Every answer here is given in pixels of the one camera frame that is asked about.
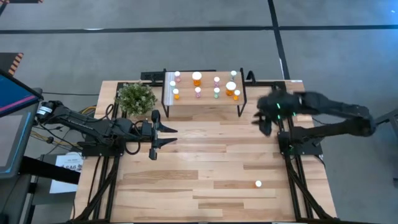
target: gray floor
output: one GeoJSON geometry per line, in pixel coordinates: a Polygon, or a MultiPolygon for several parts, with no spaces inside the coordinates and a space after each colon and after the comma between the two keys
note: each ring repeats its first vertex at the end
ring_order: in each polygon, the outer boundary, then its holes
{"type": "MultiPolygon", "coordinates": [[[[398,24],[394,0],[274,2],[280,26],[398,24]]],[[[271,24],[265,0],[52,0],[10,4],[0,17],[0,29],[15,30],[271,24]]],[[[367,106],[375,117],[398,107],[398,30],[282,31],[281,36],[291,79],[303,80],[306,90],[367,106]]],[[[16,78],[45,91],[97,93],[103,80],[135,80],[140,72],[163,68],[244,67],[260,79],[282,78],[273,31],[18,34],[0,35],[0,43],[0,52],[24,53],[16,78]]],[[[62,100],[74,110],[96,103],[95,96],[45,99],[62,100]]],[[[71,133],[67,139],[79,141],[80,135],[71,133]]],[[[341,219],[396,223],[398,189],[392,176],[398,170],[397,140],[388,124],[370,138],[324,140],[326,171],[341,219]]],[[[37,157],[50,148],[31,139],[26,154],[37,157]]],[[[38,208],[34,223],[65,221],[70,207],[38,208]]]]}

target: black floor stripe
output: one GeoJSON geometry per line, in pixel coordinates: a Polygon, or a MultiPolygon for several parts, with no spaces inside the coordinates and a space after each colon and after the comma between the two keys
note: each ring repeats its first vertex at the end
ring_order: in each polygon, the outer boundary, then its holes
{"type": "Polygon", "coordinates": [[[6,9],[6,6],[7,6],[7,4],[4,4],[4,3],[1,5],[1,7],[0,7],[0,16],[1,16],[2,12],[4,12],[4,10],[6,9]]]}
{"type": "Polygon", "coordinates": [[[378,30],[398,29],[398,25],[360,25],[360,26],[280,26],[279,30],[378,30]]]}
{"type": "Polygon", "coordinates": [[[287,61],[286,61],[286,56],[285,56],[285,51],[284,51],[284,45],[282,43],[282,37],[280,36],[280,32],[279,32],[278,19],[276,17],[276,11],[275,11],[275,6],[274,6],[273,0],[268,0],[268,5],[269,5],[269,12],[271,13],[272,26],[274,28],[276,46],[278,48],[280,63],[282,65],[283,77],[286,80],[290,80],[290,74],[289,74],[289,69],[287,68],[287,61]]]}
{"type": "Polygon", "coordinates": [[[135,32],[197,32],[197,31],[260,31],[272,30],[271,26],[214,26],[214,27],[153,27],[153,28],[110,28],[110,29],[40,29],[0,30],[0,34],[100,34],[135,32]]]}

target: computer screen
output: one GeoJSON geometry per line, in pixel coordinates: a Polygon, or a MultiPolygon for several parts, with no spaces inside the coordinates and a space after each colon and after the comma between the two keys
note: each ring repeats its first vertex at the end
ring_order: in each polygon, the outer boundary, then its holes
{"type": "Polygon", "coordinates": [[[0,118],[42,99],[43,96],[0,70],[0,118]]]}

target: potted plant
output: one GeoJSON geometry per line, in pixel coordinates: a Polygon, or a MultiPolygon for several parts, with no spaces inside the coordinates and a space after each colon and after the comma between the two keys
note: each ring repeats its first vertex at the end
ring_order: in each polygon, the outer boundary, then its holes
{"type": "Polygon", "coordinates": [[[123,87],[118,90],[118,98],[116,99],[121,109],[128,115],[133,116],[143,115],[152,110],[156,101],[152,88],[143,85],[141,82],[123,84],[123,87]]]}

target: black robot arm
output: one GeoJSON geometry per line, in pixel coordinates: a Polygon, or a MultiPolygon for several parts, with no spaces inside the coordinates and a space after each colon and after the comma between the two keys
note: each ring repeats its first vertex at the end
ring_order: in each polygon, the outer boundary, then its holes
{"type": "Polygon", "coordinates": [[[127,142],[151,142],[149,157],[156,160],[156,150],[163,145],[177,140],[177,138],[159,139],[157,132],[176,133],[177,131],[165,127],[160,122],[158,110],[152,112],[153,125],[148,120],[139,121],[140,127],[126,118],[109,118],[113,105],[109,105],[103,118],[95,119],[72,111],[60,101],[43,102],[36,113],[40,124],[63,124],[71,129],[86,134],[85,142],[78,142],[83,148],[83,156],[121,156],[126,149],[127,142]]]}
{"type": "Polygon", "coordinates": [[[370,136],[376,130],[375,122],[366,107],[329,100],[324,95],[315,92],[290,94],[286,91],[273,91],[270,95],[258,100],[257,108],[259,112],[255,116],[259,117],[259,120],[253,123],[258,124],[261,132],[266,136],[271,134],[272,122],[277,123],[295,114],[329,114],[346,119],[340,123],[314,128],[293,127],[289,132],[292,143],[339,134],[370,136]]]}

